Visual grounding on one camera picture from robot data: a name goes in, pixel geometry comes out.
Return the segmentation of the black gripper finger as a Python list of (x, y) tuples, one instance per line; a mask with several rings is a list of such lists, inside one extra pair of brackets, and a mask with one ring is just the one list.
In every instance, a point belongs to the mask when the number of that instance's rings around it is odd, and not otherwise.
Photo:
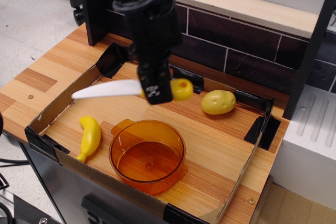
[(148, 102), (151, 105), (171, 102), (173, 100), (170, 87), (171, 76), (167, 62), (160, 62), (157, 66), (148, 63), (142, 68), (149, 73), (151, 86), (148, 88)]
[(137, 73), (143, 90), (143, 96), (148, 98), (148, 88), (151, 86), (149, 73), (141, 65), (138, 66)]

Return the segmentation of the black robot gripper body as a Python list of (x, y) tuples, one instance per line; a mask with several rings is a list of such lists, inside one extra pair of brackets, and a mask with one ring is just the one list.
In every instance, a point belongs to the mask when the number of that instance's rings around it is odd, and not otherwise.
[(158, 69), (183, 42), (175, 0), (130, 2), (123, 5), (123, 14), (143, 71)]

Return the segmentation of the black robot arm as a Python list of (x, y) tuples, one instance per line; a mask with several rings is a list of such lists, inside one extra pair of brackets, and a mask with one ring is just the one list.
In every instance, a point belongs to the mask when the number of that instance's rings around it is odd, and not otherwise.
[(138, 60), (138, 76), (150, 104), (173, 100), (169, 57), (183, 42), (175, 0), (113, 0), (115, 11), (125, 16)]

